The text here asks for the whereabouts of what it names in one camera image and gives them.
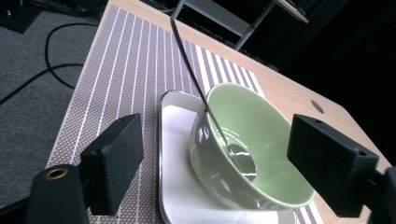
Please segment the light green bowl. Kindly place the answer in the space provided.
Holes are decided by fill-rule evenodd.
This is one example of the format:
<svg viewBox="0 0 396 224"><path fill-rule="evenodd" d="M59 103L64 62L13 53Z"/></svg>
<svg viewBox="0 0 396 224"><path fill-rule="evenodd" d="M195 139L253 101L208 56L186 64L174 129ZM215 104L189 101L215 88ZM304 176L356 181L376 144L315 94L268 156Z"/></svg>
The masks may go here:
<svg viewBox="0 0 396 224"><path fill-rule="evenodd" d="M213 87L191 128L191 166L216 200L235 209L308 205L315 190L287 158L290 122L258 93L233 83Z"/></svg>

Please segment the white metal stand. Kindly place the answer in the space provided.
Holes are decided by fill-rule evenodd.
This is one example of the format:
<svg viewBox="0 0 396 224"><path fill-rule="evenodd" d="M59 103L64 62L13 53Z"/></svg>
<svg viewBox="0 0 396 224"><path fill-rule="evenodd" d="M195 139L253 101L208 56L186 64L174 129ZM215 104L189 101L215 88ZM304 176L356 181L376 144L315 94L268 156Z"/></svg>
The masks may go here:
<svg viewBox="0 0 396 224"><path fill-rule="evenodd" d="M193 9L199 14L221 25L223 28L231 31L235 35L238 35L239 40L234 46L235 50L240 50L243 47L264 18L275 6L281 7L297 21L309 23L309 20L305 17L303 10L295 6L292 0L269 0L269 3L263 8L261 14L252 23L242 20L231 11L215 3L213 0L179 0L175 10L171 14L172 20L177 18L184 6Z"/></svg>

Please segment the black stand base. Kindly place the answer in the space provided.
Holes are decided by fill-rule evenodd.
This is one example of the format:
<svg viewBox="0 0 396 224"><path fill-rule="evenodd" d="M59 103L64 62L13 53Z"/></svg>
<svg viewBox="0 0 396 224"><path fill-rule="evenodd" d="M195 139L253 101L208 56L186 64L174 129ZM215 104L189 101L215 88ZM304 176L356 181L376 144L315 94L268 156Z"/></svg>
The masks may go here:
<svg viewBox="0 0 396 224"><path fill-rule="evenodd" d="M0 0L0 26L19 34L23 34L40 13L41 9L28 0Z"/></svg>

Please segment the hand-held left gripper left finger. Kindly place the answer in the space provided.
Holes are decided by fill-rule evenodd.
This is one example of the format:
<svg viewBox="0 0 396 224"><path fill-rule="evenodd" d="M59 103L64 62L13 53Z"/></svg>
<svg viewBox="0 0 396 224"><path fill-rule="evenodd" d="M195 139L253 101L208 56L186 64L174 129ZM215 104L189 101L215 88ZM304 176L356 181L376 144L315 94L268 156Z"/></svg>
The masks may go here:
<svg viewBox="0 0 396 224"><path fill-rule="evenodd" d="M139 113L113 121L80 153L79 167L92 186L93 215L117 214L143 159Z"/></svg>

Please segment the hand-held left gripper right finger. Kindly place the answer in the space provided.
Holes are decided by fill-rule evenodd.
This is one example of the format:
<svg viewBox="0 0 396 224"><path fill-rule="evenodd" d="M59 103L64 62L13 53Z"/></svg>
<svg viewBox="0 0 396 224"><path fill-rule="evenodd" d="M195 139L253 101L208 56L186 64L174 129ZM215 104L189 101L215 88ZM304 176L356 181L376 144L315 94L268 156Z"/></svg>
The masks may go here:
<svg viewBox="0 0 396 224"><path fill-rule="evenodd" d="M294 115L287 157L337 216L379 211L379 157L327 123Z"/></svg>

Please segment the grey striped placemat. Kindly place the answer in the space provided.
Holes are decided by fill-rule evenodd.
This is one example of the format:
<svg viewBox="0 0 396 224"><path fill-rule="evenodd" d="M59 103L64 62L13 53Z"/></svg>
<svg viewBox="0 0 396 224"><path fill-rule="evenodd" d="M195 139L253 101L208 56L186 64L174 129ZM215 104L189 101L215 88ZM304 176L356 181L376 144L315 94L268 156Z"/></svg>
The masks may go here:
<svg viewBox="0 0 396 224"><path fill-rule="evenodd" d="M144 159L118 213L91 224L165 224L159 205L159 109L168 91L196 97L170 21L137 1L111 2L96 32L53 150L50 166L80 152L114 120L139 113ZM315 204L291 210L297 224L323 224Z"/></svg>

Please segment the black long-handled spoon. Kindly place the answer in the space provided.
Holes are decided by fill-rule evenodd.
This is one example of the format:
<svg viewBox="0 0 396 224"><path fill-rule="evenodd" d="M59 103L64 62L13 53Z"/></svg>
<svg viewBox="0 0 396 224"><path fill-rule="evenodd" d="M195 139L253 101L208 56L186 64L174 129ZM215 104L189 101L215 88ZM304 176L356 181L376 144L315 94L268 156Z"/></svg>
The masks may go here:
<svg viewBox="0 0 396 224"><path fill-rule="evenodd" d="M177 25L176 25L176 22L175 22L175 16L174 15L170 16L170 23L171 23L172 31L174 33L174 36L175 36L175 39L176 39L177 46L179 48L181 57L183 58L183 61L184 61L185 65L186 65L186 67L187 67L187 69L189 71L191 80L193 81L193 84L195 85L195 88L198 90L198 93L199 93L199 95L200 95L200 97L201 97L201 99L203 101L203 104L205 106L205 111L208 113L210 118L213 120L215 126L217 127L217 129L218 129L218 131L220 133L220 136L222 137L222 139L223 139L223 141L224 141L224 143L225 143L225 145L226 145L226 147L228 149L229 157L232 158L234 161L242 160L242 159L250 159L251 158L250 154L245 149L243 149L241 146L239 146L237 144L229 144L228 143L228 140L226 139L226 136L223 133L223 130L221 129L218 121L215 118L215 115L213 114L213 112L212 112L212 110L211 110L211 108L210 108L210 106L208 104L208 102L206 100L206 97L205 97L205 95L204 95L204 93L203 93L203 91L202 91L202 89L201 89L201 87L200 87L200 85L199 85L199 83L198 83L198 81L196 79L195 74L192 71L190 61L188 59L187 53L186 53L186 51L184 49L182 40L181 40L180 35L179 35L179 31L177 29Z"/></svg>

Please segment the white square plate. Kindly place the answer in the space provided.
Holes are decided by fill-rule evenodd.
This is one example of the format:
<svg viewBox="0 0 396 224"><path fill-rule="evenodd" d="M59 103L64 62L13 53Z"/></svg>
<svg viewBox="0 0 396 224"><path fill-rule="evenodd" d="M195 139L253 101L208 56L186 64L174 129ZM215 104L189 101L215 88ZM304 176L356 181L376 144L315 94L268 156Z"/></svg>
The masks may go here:
<svg viewBox="0 0 396 224"><path fill-rule="evenodd" d="M297 224L291 210L234 210L209 196L191 167L188 141L201 100L168 91L159 109L159 205L165 224Z"/></svg>

